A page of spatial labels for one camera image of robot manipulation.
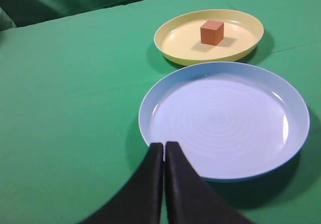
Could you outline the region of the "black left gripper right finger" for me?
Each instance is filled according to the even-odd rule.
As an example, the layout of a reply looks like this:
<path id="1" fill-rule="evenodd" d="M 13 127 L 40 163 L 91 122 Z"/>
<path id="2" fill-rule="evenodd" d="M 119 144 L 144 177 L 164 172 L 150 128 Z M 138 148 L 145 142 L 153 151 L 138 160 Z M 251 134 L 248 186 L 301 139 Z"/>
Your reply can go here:
<path id="1" fill-rule="evenodd" d="M 198 175 L 178 142 L 165 145 L 165 196 L 169 223 L 253 223 Z"/>

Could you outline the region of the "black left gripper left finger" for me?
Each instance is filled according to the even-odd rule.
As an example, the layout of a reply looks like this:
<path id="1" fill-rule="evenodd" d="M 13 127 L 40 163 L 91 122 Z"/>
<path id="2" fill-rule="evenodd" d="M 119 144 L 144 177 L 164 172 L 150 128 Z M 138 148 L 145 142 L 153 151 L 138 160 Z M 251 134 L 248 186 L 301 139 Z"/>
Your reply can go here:
<path id="1" fill-rule="evenodd" d="M 161 143 L 150 144 L 144 159 L 126 184 L 81 223 L 160 223 L 163 155 Z"/>

